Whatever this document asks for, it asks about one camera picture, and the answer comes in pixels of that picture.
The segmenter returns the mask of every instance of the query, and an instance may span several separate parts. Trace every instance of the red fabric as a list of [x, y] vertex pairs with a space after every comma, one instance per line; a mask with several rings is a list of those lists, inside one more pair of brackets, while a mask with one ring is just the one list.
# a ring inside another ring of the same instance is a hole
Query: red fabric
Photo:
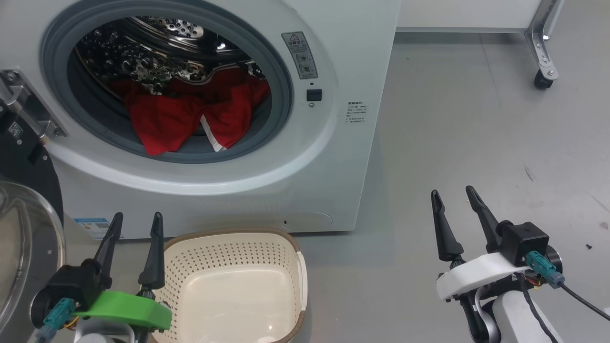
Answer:
[[115, 81], [110, 87], [122, 97], [149, 155], [178, 150], [195, 132], [202, 115], [218, 143], [230, 148], [248, 130], [252, 108], [271, 92], [265, 80], [241, 68], [218, 71], [204, 85], [172, 79], [167, 90], [177, 93], [177, 98], [151, 95], [130, 79]]

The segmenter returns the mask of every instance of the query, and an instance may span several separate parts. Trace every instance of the white washing machine body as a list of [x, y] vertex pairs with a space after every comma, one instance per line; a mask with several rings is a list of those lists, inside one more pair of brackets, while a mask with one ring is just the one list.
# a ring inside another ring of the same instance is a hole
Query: white washing machine body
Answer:
[[[290, 115], [275, 137], [244, 156], [208, 164], [138, 156], [93, 135], [66, 112], [45, 77], [41, 50], [49, 26], [78, 1], [0, 4], [0, 70], [19, 70], [66, 133], [46, 144], [65, 212], [81, 222], [110, 221], [123, 212], [126, 239], [149, 237], [157, 211], [166, 237], [237, 226], [354, 229], [400, 0], [208, 3], [239, 17], [272, 45], [289, 71], [293, 93]], [[86, 29], [103, 23], [92, 20]], [[282, 36], [292, 32], [304, 35], [317, 78], [300, 78]], [[321, 89], [321, 101], [308, 101], [308, 89]]]

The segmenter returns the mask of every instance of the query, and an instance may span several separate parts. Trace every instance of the screw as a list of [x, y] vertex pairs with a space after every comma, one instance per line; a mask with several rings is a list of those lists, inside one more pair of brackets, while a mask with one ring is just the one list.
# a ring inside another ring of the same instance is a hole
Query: screw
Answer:
[[17, 74], [15, 74], [14, 72], [9, 71], [8, 73], [6, 73], [6, 78], [7, 78], [9, 81], [17, 81], [18, 76], [17, 76]]

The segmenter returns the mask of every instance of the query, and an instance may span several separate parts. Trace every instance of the plastic basket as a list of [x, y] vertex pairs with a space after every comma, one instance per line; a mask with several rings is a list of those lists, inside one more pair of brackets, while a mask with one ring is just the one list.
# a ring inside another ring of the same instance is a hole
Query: plastic basket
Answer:
[[285, 343], [305, 318], [307, 270], [283, 231], [204, 231], [166, 244], [155, 295], [173, 311], [159, 343]]

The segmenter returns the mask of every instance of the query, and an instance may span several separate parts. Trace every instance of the qr code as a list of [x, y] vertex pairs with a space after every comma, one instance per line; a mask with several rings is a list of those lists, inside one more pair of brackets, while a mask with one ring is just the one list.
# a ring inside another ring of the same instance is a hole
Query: qr code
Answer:
[[19, 126], [19, 124], [13, 123], [13, 125], [11, 125], [9, 129], [9, 132], [11, 135], [13, 135], [15, 139], [19, 139], [19, 137], [21, 137], [21, 134], [23, 133], [23, 129], [21, 128], [21, 126]]

